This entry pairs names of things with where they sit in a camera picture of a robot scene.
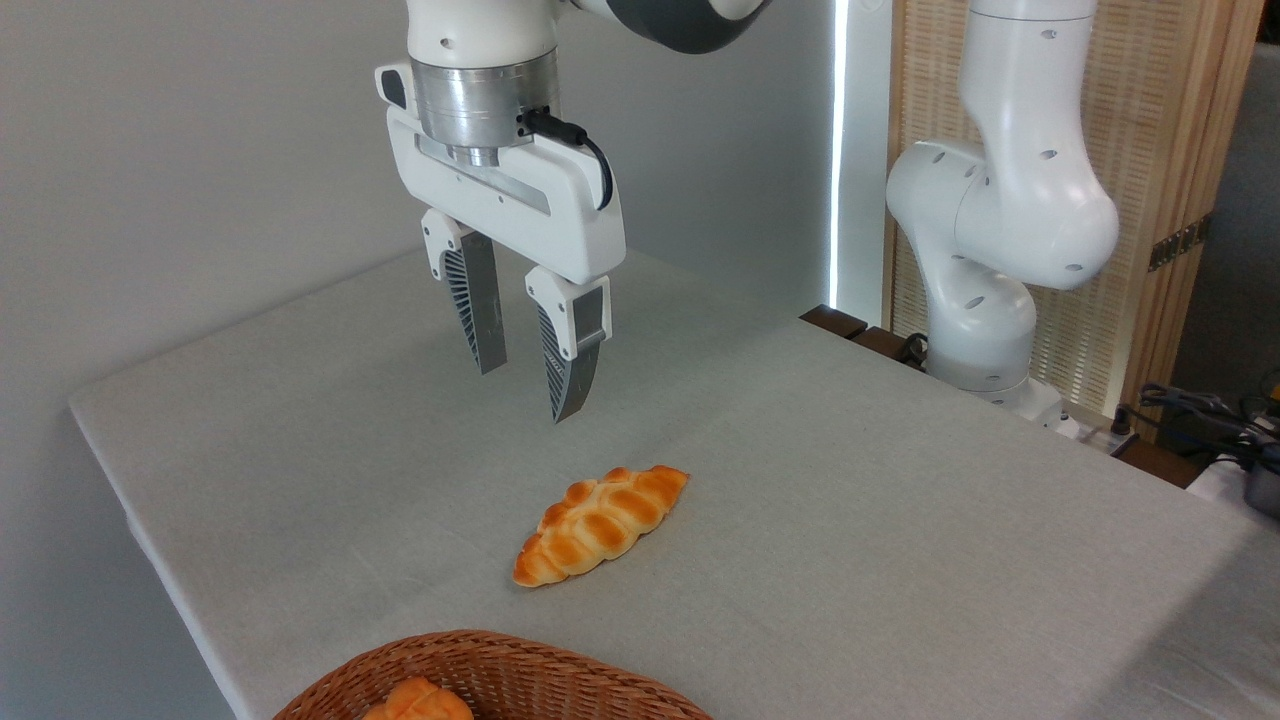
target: bread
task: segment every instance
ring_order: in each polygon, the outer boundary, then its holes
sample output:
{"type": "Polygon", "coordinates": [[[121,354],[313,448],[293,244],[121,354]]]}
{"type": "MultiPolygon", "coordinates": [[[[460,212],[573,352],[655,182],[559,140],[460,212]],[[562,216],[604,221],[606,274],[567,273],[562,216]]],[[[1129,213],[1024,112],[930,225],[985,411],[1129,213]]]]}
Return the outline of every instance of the bread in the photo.
{"type": "Polygon", "coordinates": [[[365,720],[474,720],[462,698],[424,678],[410,678],[392,689],[385,705],[375,705],[365,720]]]}
{"type": "Polygon", "coordinates": [[[657,465],[644,473],[614,468],[603,480],[573,483],[525,542],[511,579],[536,588],[618,557],[662,523],[686,480],[686,473],[657,465]]]}

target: gray fabric surface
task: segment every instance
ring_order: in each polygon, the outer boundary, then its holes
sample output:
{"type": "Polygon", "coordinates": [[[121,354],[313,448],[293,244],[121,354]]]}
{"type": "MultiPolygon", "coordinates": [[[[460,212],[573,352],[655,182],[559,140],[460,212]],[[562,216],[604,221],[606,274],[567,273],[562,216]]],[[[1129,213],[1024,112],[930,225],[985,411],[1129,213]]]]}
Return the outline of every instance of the gray fabric surface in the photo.
{"type": "Polygon", "coordinates": [[[483,378],[412,254],[73,398],[241,717],[468,626],[724,720],[1280,707],[1280,542],[1252,523],[643,256],[552,425],[526,268],[498,260],[511,363],[483,378]],[[692,474],[657,532],[511,582],[571,482],[655,462],[692,474]]]}

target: gray wall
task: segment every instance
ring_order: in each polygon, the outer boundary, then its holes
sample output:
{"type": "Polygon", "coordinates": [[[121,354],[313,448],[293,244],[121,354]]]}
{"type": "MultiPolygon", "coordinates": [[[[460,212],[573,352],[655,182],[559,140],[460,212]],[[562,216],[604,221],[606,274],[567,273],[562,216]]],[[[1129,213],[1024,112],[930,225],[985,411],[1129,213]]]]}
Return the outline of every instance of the gray wall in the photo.
{"type": "MultiPolygon", "coordinates": [[[[800,311],[824,297],[832,27],[782,5],[709,58],[573,18],[562,79],[634,247],[800,311]]],[[[0,9],[0,717],[229,715],[65,398],[413,246],[371,82],[403,15],[0,9]]]]}
{"type": "Polygon", "coordinates": [[[1280,46],[1258,45],[1174,384],[1234,401],[1280,365],[1280,46]]]}

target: wicker basket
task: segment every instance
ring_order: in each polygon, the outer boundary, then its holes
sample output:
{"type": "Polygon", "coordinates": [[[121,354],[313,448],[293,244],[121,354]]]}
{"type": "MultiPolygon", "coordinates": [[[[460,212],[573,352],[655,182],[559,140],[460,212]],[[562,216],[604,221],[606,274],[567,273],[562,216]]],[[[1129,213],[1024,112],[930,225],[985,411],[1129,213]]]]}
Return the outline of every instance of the wicker basket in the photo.
{"type": "Polygon", "coordinates": [[[275,720],[358,720],[412,676],[457,693],[476,720],[710,720],[649,678],[485,630],[431,633],[369,651],[320,678],[275,720]]]}

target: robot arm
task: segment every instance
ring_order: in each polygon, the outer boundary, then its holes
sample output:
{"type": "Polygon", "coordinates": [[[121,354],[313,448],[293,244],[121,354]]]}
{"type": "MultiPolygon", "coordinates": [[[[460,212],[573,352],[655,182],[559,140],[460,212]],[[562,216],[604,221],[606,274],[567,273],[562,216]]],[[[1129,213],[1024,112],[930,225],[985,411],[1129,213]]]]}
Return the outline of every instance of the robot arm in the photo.
{"type": "MultiPolygon", "coordinates": [[[[681,53],[717,50],[769,0],[575,0],[681,53]]],[[[538,264],[525,287],[552,415],[586,400],[612,333],[607,273],[626,255],[603,151],[564,123],[556,68],[564,0],[408,0],[407,63],[375,73],[408,192],[429,206],[431,274],[449,284],[481,373],[507,361],[493,242],[538,264]]]]}
{"type": "Polygon", "coordinates": [[[1048,427],[1061,397],[1029,378],[1036,304],[1023,282],[1078,287],[1119,237],[1080,128],[1096,9],[972,0],[960,97],[984,146],[918,142],[887,188],[925,284],[929,374],[1048,427]]]}

